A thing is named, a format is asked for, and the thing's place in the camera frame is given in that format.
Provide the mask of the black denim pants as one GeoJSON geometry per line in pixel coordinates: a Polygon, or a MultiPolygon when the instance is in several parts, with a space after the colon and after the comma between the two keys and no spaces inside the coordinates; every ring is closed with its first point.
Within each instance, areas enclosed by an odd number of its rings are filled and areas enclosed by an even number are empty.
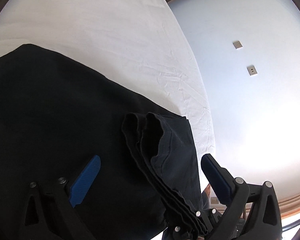
{"type": "Polygon", "coordinates": [[[22,239],[30,183],[100,170],[75,207],[95,239],[204,231],[189,121],[57,52],[25,44],[0,57],[0,239],[22,239]]]}

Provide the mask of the white bed with sheet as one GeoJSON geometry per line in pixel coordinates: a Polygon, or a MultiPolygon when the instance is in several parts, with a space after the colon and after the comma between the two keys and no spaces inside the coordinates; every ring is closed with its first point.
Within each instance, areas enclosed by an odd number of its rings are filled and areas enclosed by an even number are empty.
{"type": "Polygon", "coordinates": [[[198,155],[214,146],[196,58],[165,0],[9,0],[0,13],[0,57],[26,43],[187,117],[198,155]]]}

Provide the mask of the lower wall socket plate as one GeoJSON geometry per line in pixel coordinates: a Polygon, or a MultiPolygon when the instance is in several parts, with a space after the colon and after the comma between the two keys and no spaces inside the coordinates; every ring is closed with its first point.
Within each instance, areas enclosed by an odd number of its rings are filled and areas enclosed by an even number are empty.
{"type": "Polygon", "coordinates": [[[248,66],[247,70],[250,76],[257,74],[257,70],[254,65],[248,66]]]}

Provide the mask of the wall socket plate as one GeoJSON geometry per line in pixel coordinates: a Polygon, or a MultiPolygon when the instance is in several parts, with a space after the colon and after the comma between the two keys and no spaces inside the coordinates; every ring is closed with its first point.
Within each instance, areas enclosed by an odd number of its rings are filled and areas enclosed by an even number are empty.
{"type": "Polygon", "coordinates": [[[257,74],[257,70],[254,65],[248,66],[247,70],[250,76],[257,74]]]}
{"type": "Polygon", "coordinates": [[[239,48],[242,48],[242,47],[243,47],[243,45],[241,44],[240,41],[235,41],[235,42],[233,42],[233,45],[234,45],[234,47],[235,47],[236,49],[239,49],[239,48]]]}

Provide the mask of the upper wall socket plate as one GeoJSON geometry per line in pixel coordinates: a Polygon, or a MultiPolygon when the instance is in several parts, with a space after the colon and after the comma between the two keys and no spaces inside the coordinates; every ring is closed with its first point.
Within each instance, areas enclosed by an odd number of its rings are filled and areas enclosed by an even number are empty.
{"type": "Polygon", "coordinates": [[[235,41],[235,42],[233,42],[233,45],[234,45],[234,47],[235,47],[236,49],[239,49],[239,48],[242,48],[242,47],[243,47],[243,45],[241,44],[240,41],[235,41]]]}

